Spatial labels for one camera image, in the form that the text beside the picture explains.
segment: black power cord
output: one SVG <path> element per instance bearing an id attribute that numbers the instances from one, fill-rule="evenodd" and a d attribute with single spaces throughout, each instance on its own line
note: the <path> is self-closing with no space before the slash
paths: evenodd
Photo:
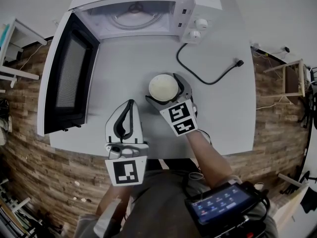
<path id="1" fill-rule="evenodd" d="M 213 82 L 206 82 L 203 81 L 200 77 L 197 76 L 197 74 L 195 72 L 193 72 L 191 69 L 189 69 L 188 67 L 186 67 L 180 60 L 179 60 L 179 53 L 182 51 L 182 49 L 187 45 L 188 43 L 185 43 L 183 46 L 180 47 L 180 49 L 177 51 L 176 54 L 176 60 L 178 61 L 178 63 L 183 66 L 186 70 L 188 70 L 191 74 L 193 74 L 200 82 L 204 83 L 205 85 L 215 85 L 217 82 L 219 82 L 229 71 L 231 71 L 233 68 L 235 67 L 241 67 L 244 62 L 242 60 L 238 60 L 236 62 L 236 64 L 232 67 L 230 67 L 228 70 L 226 70 L 218 79 L 216 79 Z"/>

